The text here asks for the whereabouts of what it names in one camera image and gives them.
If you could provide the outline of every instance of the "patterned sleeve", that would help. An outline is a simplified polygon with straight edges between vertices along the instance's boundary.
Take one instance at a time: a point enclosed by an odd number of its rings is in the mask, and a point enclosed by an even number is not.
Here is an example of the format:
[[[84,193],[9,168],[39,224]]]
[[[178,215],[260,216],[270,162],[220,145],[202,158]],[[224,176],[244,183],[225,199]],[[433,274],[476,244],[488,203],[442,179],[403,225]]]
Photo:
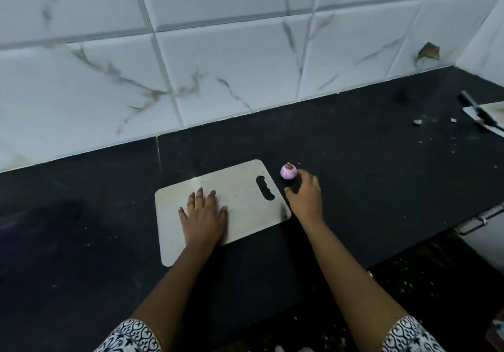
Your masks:
[[[381,352],[444,352],[413,316],[405,316],[389,330]]]
[[[95,352],[161,352],[159,342],[140,320],[124,320]]]

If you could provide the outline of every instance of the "forearm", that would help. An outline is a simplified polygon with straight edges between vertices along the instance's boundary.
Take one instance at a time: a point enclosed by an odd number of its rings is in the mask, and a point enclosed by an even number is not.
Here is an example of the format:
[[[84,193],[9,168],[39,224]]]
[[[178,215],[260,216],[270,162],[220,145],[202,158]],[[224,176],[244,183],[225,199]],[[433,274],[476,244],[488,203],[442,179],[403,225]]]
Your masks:
[[[209,253],[185,248],[173,267],[132,314],[154,332],[164,352],[170,350],[187,300]]]
[[[377,352],[406,311],[372,279],[324,222],[304,226],[318,264],[361,352]]]

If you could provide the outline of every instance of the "onion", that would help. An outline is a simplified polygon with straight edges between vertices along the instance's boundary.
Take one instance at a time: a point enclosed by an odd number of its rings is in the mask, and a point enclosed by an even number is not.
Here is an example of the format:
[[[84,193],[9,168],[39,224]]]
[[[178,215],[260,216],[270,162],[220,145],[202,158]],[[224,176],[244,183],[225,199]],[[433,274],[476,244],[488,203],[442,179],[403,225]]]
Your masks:
[[[296,166],[294,166],[292,163],[287,162],[280,169],[280,175],[284,179],[294,179],[297,175]]]

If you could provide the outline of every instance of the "person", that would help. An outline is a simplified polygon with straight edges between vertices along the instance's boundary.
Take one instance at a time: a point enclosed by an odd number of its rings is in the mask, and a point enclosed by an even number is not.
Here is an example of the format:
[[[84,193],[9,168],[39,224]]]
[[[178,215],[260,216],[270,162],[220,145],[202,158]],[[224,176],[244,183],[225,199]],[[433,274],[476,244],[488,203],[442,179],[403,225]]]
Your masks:
[[[318,179],[299,170],[297,194],[285,189],[293,213],[361,352],[443,351],[422,325],[398,304],[350,255],[324,222]],[[149,296],[96,349],[170,350],[192,287],[227,228],[227,207],[217,210],[215,191],[191,193],[187,212],[178,210],[186,248]]]

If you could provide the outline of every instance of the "backsplash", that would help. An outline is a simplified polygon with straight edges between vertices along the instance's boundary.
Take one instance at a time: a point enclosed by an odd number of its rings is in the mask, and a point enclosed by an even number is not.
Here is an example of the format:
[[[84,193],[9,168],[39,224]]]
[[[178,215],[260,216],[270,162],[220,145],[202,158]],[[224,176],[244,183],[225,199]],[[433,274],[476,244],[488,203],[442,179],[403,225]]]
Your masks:
[[[454,65],[497,1],[0,0],[0,171]]]
[[[457,66],[504,86],[504,0],[499,0],[467,46]]]

